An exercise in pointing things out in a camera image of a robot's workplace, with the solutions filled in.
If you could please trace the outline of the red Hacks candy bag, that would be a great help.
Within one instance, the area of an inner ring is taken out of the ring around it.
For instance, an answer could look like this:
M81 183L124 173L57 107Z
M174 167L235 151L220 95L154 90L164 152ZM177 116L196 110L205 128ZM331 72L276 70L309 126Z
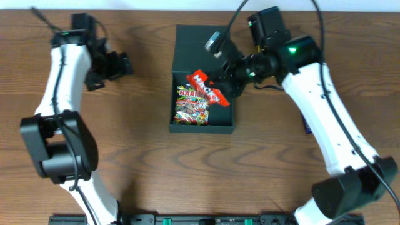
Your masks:
M212 81L206 84L208 75L202 70L199 69L187 75L186 80L202 97L206 98L210 104L218 104L223 107L231 105L219 89L211 87L213 84Z

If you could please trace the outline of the dark green box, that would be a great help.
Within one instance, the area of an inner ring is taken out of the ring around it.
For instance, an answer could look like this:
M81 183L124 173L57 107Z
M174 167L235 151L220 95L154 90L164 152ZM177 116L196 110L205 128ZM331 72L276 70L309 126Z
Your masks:
M204 46L216 32L222 33L224 26L183 25L176 26L174 59L172 62L171 109L169 131L172 133L208 133L231 134L234 131L234 99L228 97L230 106L223 107L212 104L207 125L176 124L176 100L179 95L178 86L187 84L186 76L198 69L210 73L222 66L222 61L208 53Z

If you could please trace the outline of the colourful Haribo candy bag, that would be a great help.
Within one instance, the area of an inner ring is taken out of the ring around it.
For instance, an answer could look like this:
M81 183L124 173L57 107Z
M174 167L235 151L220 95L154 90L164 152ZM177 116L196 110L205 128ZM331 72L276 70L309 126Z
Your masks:
M173 124L208 125L209 102L189 84L177 87Z

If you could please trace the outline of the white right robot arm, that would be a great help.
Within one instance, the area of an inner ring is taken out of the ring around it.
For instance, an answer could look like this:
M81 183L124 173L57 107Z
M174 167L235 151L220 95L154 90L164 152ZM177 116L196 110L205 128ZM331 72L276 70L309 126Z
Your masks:
M392 157L380 157L354 124L334 87L324 44L311 36L293 38L278 7L247 21L256 53L245 56L227 31L214 33L205 48L224 64L211 79L223 93L238 97L247 84L273 77L308 123L329 177L312 186L311 199L295 210L292 222L334 224L384 194L395 196L391 183L398 166Z

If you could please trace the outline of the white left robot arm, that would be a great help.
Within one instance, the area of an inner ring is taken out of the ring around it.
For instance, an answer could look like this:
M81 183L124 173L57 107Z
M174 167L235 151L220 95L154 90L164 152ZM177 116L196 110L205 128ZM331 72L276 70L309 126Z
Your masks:
M111 51L103 25L94 16L77 13L63 30L51 22L51 70L41 102L20 123L20 133L36 172L67 191L83 215L54 215L50 224L131 224L120 203L106 189L99 173L95 138L81 117L84 90L95 91L133 73L125 52Z

